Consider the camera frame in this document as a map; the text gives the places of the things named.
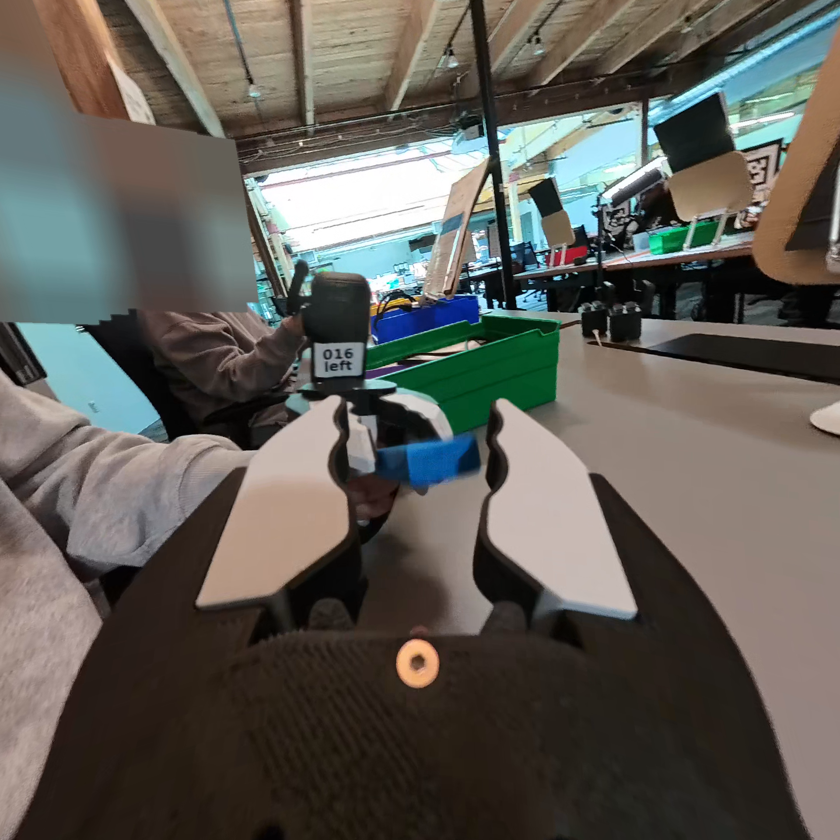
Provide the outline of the wooden top table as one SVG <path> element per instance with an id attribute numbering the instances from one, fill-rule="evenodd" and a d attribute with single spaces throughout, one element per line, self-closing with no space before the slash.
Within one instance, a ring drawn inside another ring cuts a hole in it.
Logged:
<path id="1" fill-rule="evenodd" d="M 655 255 L 649 250 L 633 253 L 631 255 L 616 255 L 602 262 L 604 271 L 631 270 L 635 268 L 651 269 L 660 266 L 673 266 L 689 264 L 699 261 L 710 261 L 716 259 L 735 259 L 744 256 L 751 256 L 754 232 L 747 231 L 731 236 L 723 236 L 717 244 L 708 244 L 698 248 L 688 248 L 664 255 Z M 524 271 L 514 275 L 515 280 L 521 283 L 531 280 L 550 279 L 563 275 L 572 275 L 581 272 L 596 272 L 598 265 L 596 260 L 587 260 L 580 266 L 562 265 L 550 268 Z"/>

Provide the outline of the cardboard sign board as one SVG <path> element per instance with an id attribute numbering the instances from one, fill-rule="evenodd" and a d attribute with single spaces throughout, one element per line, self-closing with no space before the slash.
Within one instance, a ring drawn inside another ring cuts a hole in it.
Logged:
<path id="1" fill-rule="evenodd" d="M 464 264 L 469 220 L 489 175 L 490 159 L 486 159 L 452 185 L 427 265 L 424 300 L 454 296 Z"/>

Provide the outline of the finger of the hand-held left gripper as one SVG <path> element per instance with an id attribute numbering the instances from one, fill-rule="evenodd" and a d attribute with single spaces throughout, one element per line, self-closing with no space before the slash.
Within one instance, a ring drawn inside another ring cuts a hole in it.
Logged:
<path id="1" fill-rule="evenodd" d="M 397 389 L 379 398 L 377 418 L 400 442 L 451 440 L 455 434 L 441 405 L 426 394 Z"/>
<path id="2" fill-rule="evenodd" d="M 375 473 L 378 426 L 374 415 L 348 413 L 346 452 L 349 468 L 357 476 Z"/>

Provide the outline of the wooden column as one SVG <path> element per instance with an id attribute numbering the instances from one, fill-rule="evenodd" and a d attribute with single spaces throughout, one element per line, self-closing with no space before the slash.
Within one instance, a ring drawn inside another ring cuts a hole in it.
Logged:
<path id="1" fill-rule="evenodd" d="M 97 1 L 35 1 L 38 18 L 70 95 L 82 114 L 130 120 L 111 69 L 118 60 Z"/>

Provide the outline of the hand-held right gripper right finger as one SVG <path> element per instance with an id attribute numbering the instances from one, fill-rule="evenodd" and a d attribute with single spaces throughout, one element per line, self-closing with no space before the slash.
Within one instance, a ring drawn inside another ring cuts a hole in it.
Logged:
<path id="1" fill-rule="evenodd" d="M 479 593 L 528 620 L 568 611 L 633 621 L 636 600 L 583 462 L 506 398 L 490 409 L 486 443 Z"/>

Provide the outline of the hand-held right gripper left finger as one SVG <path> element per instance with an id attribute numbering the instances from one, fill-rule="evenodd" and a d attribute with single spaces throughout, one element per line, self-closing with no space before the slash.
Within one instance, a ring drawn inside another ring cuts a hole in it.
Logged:
<path id="1" fill-rule="evenodd" d="M 348 418 L 331 395 L 249 461 L 196 596 L 218 612 L 257 607 L 278 631 L 308 623 L 322 599 L 361 610 L 361 541 L 345 491 Z"/>

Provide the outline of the person's left forearm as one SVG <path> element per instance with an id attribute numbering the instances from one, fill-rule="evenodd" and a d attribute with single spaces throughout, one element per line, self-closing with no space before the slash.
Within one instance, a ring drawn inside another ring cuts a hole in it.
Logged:
<path id="1" fill-rule="evenodd" d="M 63 562 L 140 567 L 252 458 L 215 436 L 159 444 L 94 427 L 2 374 L 2 583 Z"/>

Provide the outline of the distant green bin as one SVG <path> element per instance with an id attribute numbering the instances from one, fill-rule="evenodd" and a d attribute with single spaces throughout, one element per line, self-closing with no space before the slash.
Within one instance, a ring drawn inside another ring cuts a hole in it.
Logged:
<path id="1" fill-rule="evenodd" d="M 686 239 L 691 234 L 689 249 L 711 245 L 718 236 L 719 221 L 702 219 L 694 224 L 660 227 L 647 232 L 650 253 L 655 256 L 674 254 L 686 249 Z"/>

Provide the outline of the black office chair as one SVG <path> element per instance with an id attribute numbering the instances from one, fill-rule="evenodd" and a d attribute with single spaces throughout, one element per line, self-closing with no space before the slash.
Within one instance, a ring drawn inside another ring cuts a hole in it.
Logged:
<path id="1" fill-rule="evenodd" d="M 141 390 L 159 414 L 170 440 L 200 432 L 156 367 L 135 310 L 114 314 L 110 319 L 97 323 L 78 324 L 77 330 L 90 335 Z M 249 448 L 252 418 L 270 407 L 284 404 L 288 397 L 287 393 L 277 388 L 270 390 L 254 400 L 211 413 L 209 425 L 223 432 L 239 447 Z"/>

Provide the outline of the person's left hand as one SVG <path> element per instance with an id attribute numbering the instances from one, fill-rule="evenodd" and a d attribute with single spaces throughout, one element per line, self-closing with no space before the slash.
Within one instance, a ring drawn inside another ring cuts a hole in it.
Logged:
<path id="1" fill-rule="evenodd" d="M 347 492 L 353 503 L 356 521 L 362 524 L 388 515 L 399 489 L 398 481 L 376 474 L 351 478 Z"/>

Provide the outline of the blue plastic bin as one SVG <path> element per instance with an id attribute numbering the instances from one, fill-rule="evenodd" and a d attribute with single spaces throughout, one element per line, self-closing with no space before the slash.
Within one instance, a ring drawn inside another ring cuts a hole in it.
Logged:
<path id="1" fill-rule="evenodd" d="M 413 297 L 395 297 L 371 307 L 371 336 L 374 343 L 384 344 L 464 321 L 480 321 L 476 296 L 457 295 L 424 304 Z"/>

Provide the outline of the black pole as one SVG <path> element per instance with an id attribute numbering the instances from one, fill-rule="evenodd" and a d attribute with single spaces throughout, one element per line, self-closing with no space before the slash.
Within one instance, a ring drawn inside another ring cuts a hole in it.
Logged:
<path id="1" fill-rule="evenodd" d="M 484 3 L 482 1 L 469 1 L 469 15 L 476 52 L 476 71 L 479 83 L 479 96 L 489 154 L 489 172 L 497 221 L 503 299 L 507 310 L 516 311 L 518 310 L 518 293 L 515 288 L 515 277 L 512 269 L 508 210 L 502 181 L 497 110 L 492 83 L 490 50 L 487 38 L 487 20 Z"/>

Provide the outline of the blue wooden block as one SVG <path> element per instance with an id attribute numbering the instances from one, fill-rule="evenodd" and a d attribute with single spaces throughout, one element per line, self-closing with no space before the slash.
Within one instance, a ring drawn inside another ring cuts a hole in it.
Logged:
<path id="1" fill-rule="evenodd" d="M 480 471 L 480 448 L 472 433 L 429 439 L 376 451 L 374 473 L 407 487 L 435 487 Z"/>

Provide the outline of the grey desk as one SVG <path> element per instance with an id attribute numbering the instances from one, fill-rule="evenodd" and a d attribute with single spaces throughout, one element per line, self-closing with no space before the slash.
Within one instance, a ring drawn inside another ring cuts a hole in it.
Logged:
<path id="1" fill-rule="evenodd" d="M 839 837 L 838 387 L 590 345 L 563 326 L 557 399 L 531 412 L 604 476 L 704 590 L 763 697 L 813 838 Z M 480 629 L 481 476 L 400 497 L 363 548 L 360 629 Z"/>

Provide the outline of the small marker sign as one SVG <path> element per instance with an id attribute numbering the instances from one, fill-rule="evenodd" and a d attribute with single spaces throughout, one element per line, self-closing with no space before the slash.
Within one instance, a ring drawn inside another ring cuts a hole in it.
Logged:
<path id="1" fill-rule="evenodd" d="M 776 139 L 741 150 L 754 191 L 771 189 L 781 168 L 784 141 Z"/>

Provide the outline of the green plastic bin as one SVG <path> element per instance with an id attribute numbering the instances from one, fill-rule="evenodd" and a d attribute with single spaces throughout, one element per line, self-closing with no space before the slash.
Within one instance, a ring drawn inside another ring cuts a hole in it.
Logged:
<path id="1" fill-rule="evenodd" d="M 368 349 L 367 370 L 403 364 L 381 377 L 430 396 L 460 434 L 487 423 L 491 404 L 508 399 L 527 411 L 557 396 L 561 321 L 483 314 Z"/>

